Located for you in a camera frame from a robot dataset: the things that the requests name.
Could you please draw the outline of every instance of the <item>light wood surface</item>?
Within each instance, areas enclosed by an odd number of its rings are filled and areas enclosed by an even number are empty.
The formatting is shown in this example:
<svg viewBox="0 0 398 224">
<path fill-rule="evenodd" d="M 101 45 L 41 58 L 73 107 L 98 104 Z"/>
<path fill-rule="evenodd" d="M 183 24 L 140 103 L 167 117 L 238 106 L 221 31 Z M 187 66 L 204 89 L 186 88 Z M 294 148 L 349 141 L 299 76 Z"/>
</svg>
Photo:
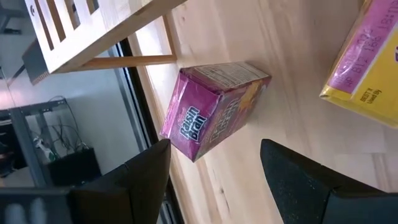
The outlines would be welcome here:
<svg viewBox="0 0 398 224">
<path fill-rule="evenodd" d="M 398 132 L 318 97 L 360 4 L 188 0 L 173 10 L 178 64 L 139 67 L 158 130 L 179 67 L 247 61 L 273 76 L 245 127 L 196 163 L 173 151 L 171 176 L 186 223 L 282 223 L 259 158 L 263 138 L 398 191 Z M 156 39 L 157 28 L 137 32 L 143 54 L 162 51 L 145 38 Z"/>
<path fill-rule="evenodd" d="M 97 0 L 97 9 L 93 1 L 25 0 L 49 73 L 78 70 L 185 0 Z M 95 59 L 83 69 L 109 68 L 109 64 L 116 61 Z M 94 67 L 100 62 L 104 65 Z M 134 65 L 133 62 L 118 62 L 113 66 L 120 64 Z"/>
</svg>

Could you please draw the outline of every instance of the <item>cereal box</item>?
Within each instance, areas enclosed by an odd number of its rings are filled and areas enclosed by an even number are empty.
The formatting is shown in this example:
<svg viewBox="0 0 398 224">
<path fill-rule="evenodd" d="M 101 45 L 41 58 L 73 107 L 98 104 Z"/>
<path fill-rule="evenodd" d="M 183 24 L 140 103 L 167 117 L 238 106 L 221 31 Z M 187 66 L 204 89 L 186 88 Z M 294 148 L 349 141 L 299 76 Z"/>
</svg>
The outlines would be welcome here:
<svg viewBox="0 0 398 224">
<path fill-rule="evenodd" d="M 368 0 L 321 98 L 398 127 L 398 0 Z"/>
<path fill-rule="evenodd" d="M 196 161 L 244 126 L 270 80 L 244 62 L 183 68 L 160 135 Z"/>
</svg>

